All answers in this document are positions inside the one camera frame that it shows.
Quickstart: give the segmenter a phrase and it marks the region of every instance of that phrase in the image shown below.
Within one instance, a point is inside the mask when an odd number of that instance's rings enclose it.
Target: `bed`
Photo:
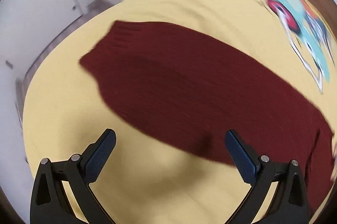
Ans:
[[[328,53],[324,49],[329,83],[322,75],[319,78],[316,60],[301,48],[302,58],[312,68],[312,73],[303,71],[298,54],[284,42],[289,37],[279,19],[271,16],[261,1],[125,0],[72,33],[40,66],[26,96],[24,140],[33,176],[42,158],[66,160],[95,142],[105,128],[112,128],[117,134],[116,148],[91,188],[115,221],[223,223],[250,188],[237,169],[196,157],[132,127],[108,108],[95,79],[79,60],[116,20],[173,23],[212,36],[259,61],[311,101],[331,129],[336,129],[337,73]],[[333,59],[337,51],[333,35],[336,7],[333,0],[328,1],[333,7],[330,10],[322,0],[307,3],[316,15],[315,8],[321,11],[317,16],[330,33]],[[76,216],[85,220],[69,185],[64,186]],[[273,184],[255,221],[266,212],[275,187]],[[312,221],[328,196],[329,191]]]

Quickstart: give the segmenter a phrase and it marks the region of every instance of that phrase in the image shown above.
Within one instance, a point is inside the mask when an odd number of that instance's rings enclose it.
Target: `floor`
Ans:
[[[68,37],[71,33],[77,30],[80,26],[84,25],[90,19],[94,18],[96,15],[102,13],[108,8],[112,7],[113,4],[107,0],[95,0],[90,5],[88,5],[89,12],[87,14],[82,15],[76,21],[71,23],[65,30],[63,30],[40,54],[40,56],[35,60],[32,66],[28,69],[24,79],[22,81],[16,81],[16,96],[17,96],[17,105],[16,108],[19,112],[20,121],[23,118],[23,106],[25,102],[26,93],[29,87],[32,78],[42,64],[44,59],[48,56],[48,54],[58,45],[60,44],[66,37]]]

